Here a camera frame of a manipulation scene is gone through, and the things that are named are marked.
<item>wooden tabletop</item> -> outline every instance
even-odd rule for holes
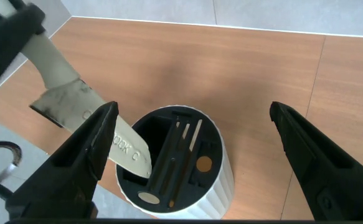
[[[272,101],[363,163],[363,39],[72,18],[52,40],[129,124],[166,105],[215,121],[235,178],[224,218],[313,218],[270,120]],[[27,62],[0,87],[0,123],[51,154],[70,133],[29,108],[44,90]],[[124,198],[114,163],[100,185]]]

